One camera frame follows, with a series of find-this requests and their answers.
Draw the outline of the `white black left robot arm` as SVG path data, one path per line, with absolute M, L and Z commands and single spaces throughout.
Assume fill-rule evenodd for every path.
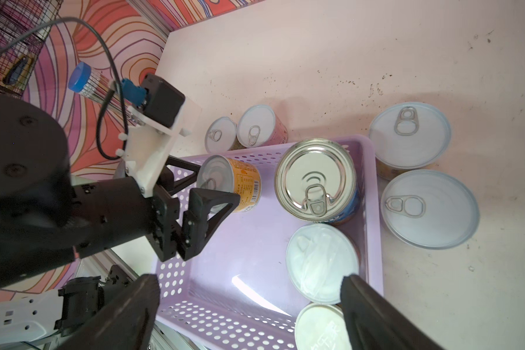
M 153 194 L 132 177 L 71 183 L 69 150 L 48 113 L 0 94 L 0 288 L 145 236 L 161 261 L 199 255 L 240 197 L 192 189 L 179 210 L 176 194 L 190 188 L 199 167 L 164 157 Z M 63 349 L 145 349 L 160 303 L 153 274 L 126 282 L 116 276 L 67 284 L 59 293 L 55 329 Z

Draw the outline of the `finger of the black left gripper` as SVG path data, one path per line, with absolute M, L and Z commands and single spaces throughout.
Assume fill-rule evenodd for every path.
M 188 210 L 176 234 L 176 249 L 183 259 L 201 254 L 223 221 L 239 206 L 241 197 L 233 192 L 195 188 L 190 191 Z
M 200 170 L 197 163 L 169 156 L 163 168 L 163 188 L 170 195 L 176 195 L 196 183 Z

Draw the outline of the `blue labelled tin can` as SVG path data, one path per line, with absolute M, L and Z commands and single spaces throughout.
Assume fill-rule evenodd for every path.
M 307 139 L 291 146 L 276 168 L 274 189 L 281 206 L 307 222 L 338 225 L 360 205 L 350 152 L 328 139 Z

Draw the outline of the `orange can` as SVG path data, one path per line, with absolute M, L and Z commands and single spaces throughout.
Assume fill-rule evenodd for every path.
M 295 345 L 299 350 L 351 350 L 342 310 L 311 303 L 297 316 Z
M 341 285 L 346 276 L 360 273 L 357 245 L 336 227 L 322 223 L 296 230 L 286 249 L 290 281 L 312 303 L 341 302 Z

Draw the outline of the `pink can white lid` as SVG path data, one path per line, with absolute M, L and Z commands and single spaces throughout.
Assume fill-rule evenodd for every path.
M 459 246 L 475 234 L 480 223 L 473 193 L 458 179 L 433 170 L 395 177 L 385 187 L 380 207 L 393 235 L 423 249 Z

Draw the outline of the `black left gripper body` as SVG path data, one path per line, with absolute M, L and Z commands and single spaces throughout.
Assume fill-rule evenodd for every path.
M 175 190 L 174 174 L 163 168 L 150 198 L 153 228 L 147 240 L 160 262 L 175 258 L 178 253 L 179 234 L 182 231 L 178 223 L 180 202 L 173 197 Z

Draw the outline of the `lilac plastic basket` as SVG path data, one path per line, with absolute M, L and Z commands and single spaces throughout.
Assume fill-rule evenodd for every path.
M 335 141 L 354 161 L 360 196 L 358 211 L 340 230 L 360 251 L 360 276 L 383 295 L 373 144 L 363 135 Z M 286 212 L 274 192 L 277 164 L 293 144 L 224 153 L 255 165 L 262 198 L 252 211 L 227 217 L 197 257 L 156 261 L 157 321 L 210 349 L 295 349 L 295 318 L 309 300 L 291 283 L 285 256 L 290 237 L 306 223 Z

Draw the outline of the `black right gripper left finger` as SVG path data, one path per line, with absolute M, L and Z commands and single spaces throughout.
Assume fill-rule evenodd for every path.
M 159 303 L 156 275 L 144 274 L 58 348 L 147 349 Z

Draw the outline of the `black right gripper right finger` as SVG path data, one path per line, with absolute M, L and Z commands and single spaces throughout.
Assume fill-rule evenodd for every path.
M 341 306 L 353 349 L 440 349 L 358 275 L 344 277 Z

